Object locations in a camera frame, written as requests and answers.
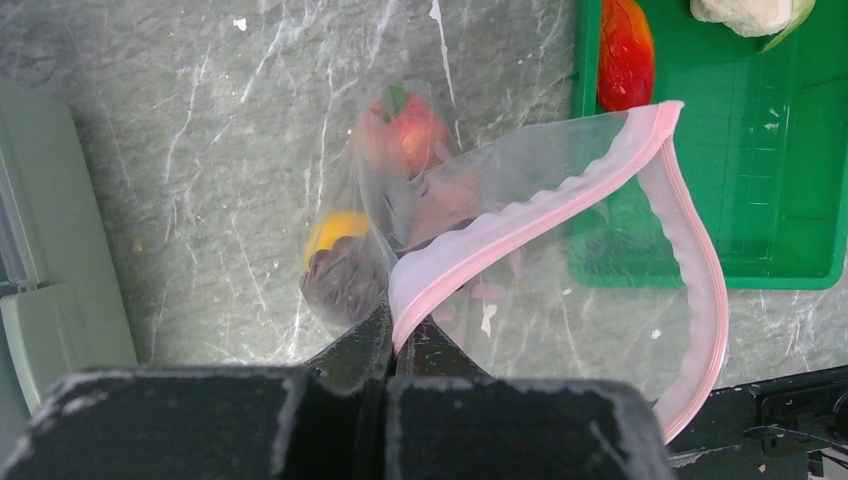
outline yellow lemon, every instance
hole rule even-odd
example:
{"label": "yellow lemon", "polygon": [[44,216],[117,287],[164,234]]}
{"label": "yellow lemon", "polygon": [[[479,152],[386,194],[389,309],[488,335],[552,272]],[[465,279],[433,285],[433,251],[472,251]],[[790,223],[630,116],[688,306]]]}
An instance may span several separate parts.
{"label": "yellow lemon", "polygon": [[370,223],[365,212],[343,210],[328,216],[312,230],[303,252],[303,270],[309,270],[309,260],[319,250],[330,250],[342,237],[362,237],[368,233]]}

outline gray marble surface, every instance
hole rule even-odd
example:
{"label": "gray marble surface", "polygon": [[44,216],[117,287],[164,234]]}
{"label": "gray marble surface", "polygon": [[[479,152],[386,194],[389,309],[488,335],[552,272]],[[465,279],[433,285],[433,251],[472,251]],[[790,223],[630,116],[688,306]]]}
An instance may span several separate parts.
{"label": "gray marble surface", "polygon": [[[74,113],[140,361],[293,363],[332,340],[299,294],[300,249],[347,129],[388,79],[439,88],[466,149],[567,117],[573,2],[439,6],[431,16],[433,3],[412,0],[0,2],[0,74]],[[612,315],[578,293],[561,317]],[[844,280],[732,292],[720,383],[848,363],[846,295]],[[489,366],[630,376],[669,365],[688,335],[664,313],[673,301],[646,305],[647,323],[619,311],[604,328],[569,326],[569,351],[548,359],[533,347],[567,322],[540,330],[495,316],[498,357],[518,360]],[[634,373],[611,372],[603,359],[628,345]]]}

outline red fruit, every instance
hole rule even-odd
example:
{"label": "red fruit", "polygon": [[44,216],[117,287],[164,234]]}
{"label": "red fruit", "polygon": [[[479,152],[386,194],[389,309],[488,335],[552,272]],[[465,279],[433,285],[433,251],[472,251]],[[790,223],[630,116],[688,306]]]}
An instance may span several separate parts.
{"label": "red fruit", "polygon": [[[402,87],[390,86],[387,92],[370,109],[388,128],[383,134],[371,134],[366,139],[370,145],[369,160],[381,168],[406,169],[410,177],[441,163],[437,152],[442,156],[447,152],[448,130],[439,115],[423,98]],[[400,156],[405,158],[386,158],[398,155],[385,153],[392,150],[386,145],[375,145],[381,142],[398,142]]]}
{"label": "red fruit", "polygon": [[603,0],[598,61],[598,104],[607,111],[651,103],[654,38],[634,0]]}

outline green plastic tray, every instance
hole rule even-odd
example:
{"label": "green plastic tray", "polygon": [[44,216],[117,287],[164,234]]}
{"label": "green plastic tray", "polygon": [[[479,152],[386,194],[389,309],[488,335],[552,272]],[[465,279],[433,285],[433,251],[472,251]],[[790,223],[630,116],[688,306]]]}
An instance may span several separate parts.
{"label": "green plastic tray", "polygon": [[[588,12],[599,3],[581,5]],[[675,146],[728,287],[832,286],[848,236],[848,2],[818,2],[765,54],[767,39],[698,22],[689,0],[639,3],[655,40],[653,100],[686,104]],[[597,62],[598,32],[580,25],[578,61]],[[587,100],[593,87],[575,90],[575,116],[600,111]],[[604,203],[604,215],[573,222],[587,240],[570,247],[572,275],[591,286],[677,284],[677,264],[635,181]]]}

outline green leaf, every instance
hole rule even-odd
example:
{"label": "green leaf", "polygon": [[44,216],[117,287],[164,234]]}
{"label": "green leaf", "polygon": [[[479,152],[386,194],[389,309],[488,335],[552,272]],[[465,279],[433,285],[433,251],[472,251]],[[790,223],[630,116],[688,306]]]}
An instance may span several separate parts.
{"label": "green leaf", "polygon": [[802,23],[804,23],[804,20],[810,16],[810,12],[813,11],[814,6],[816,6],[816,0],[794,0],[792,4],[792,16],[789,18],[789,24],[786,25],[786,28],[778,33],[776,37],[772,38],[771,41],[767,43],[762,50],[760,50],[760,53],[765,53],[771,50],[788,37],[792,31],[798,28]]}
{"label": "green leaf", "polygon": [[389,85],[383,91],[380,103],[383,105],[383,120],[391,122],[406,108],[407,92],[400,85]]}

